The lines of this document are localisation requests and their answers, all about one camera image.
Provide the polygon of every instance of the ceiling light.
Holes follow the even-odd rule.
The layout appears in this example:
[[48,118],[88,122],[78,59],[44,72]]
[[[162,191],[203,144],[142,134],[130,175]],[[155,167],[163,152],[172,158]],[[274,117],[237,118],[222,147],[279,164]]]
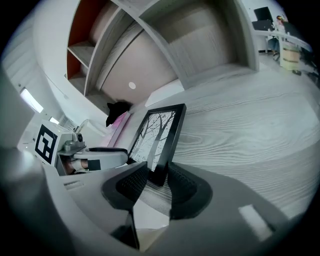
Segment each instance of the ceiling light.
[[129,83],[129,87],[130,87],[132,90],[136,89],[136,85],[135,85],[134,82],[130,82],[130,83]]
[[54,119],[53,117],[50,118],[50,122],[57,124],[57,125],[59,124],[59,122],[56,119]]
[[30,92],[23,88],[21,93],[21,97],[24,99],[24,101],[35,111],[41,113],[41,111],[44,109],[36,100],[35,98],[30,94]]

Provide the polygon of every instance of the fluorescent light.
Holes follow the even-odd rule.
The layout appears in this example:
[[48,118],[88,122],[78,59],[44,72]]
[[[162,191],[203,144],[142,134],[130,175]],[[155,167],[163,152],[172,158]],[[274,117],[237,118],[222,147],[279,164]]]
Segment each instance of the fluorescent light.
[[30,92],[24,88],[22,89],[20,93],[23,100],[35,111],[41,113],[41,111],[44,109],[36,100],[35,98],[30,94]]
[[55,123],[57,125],[59,124],[59,122],[56,119],[54,119],[53,117],[50,118],[50,122]]

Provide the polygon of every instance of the office desk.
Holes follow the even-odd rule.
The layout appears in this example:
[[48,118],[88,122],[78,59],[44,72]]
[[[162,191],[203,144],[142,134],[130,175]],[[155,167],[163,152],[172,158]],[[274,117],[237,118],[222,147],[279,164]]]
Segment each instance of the office desk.
[[284,60],[283,60],[283,43],[284,40],[287,39],[290,43],[293,43],[297,46],[300,46],[304,49],[306,49],[309,52],[312,52],[312,48],[310,46],[310,44],[308,44],[307,42],[293,36],[293,35],[289,35],[280,31],[263,31],[263,30],[255,30],[254,34],[256,36],[264,36],[264,37],[268,37],[268,36],[273,36],[273,37],[277,37],[279,39],[279,46],[280,46],[280,66],[283,67],[284,66]]
[[[235,178],[293,218],[305,211],[318,186],[319,101],[311,80],[270,69],[208,80],[132,109],[115,147],[130,150],[148,109],[185,103],[173,162]],[[148,182],[140,199],[169,215],[168,184]]]

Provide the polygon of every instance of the black cat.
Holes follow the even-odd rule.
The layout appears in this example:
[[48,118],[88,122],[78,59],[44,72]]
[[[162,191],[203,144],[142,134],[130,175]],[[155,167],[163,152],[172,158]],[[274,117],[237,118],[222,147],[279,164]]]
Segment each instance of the black cat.
[[108,103],[108,108],[110,109],[110,113],[108,118],[105,121],[105,126],[108,127],[112,125],[118,117],[120,117],[123,113],[130,110],[132,104],[127,101],[119,101],[115,104]]

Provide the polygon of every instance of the computer monitor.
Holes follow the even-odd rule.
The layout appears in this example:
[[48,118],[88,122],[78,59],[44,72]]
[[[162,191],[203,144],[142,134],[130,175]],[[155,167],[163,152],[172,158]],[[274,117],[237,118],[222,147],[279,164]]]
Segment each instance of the computer monitor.
[[271,22],[274,21],[274,19],[272,18],[272,15],[270,13],[270,10],[267,6],[255,9],[254,13],[255,13],[255,16],[258,21],[266,21],[266,20],[269,20]]

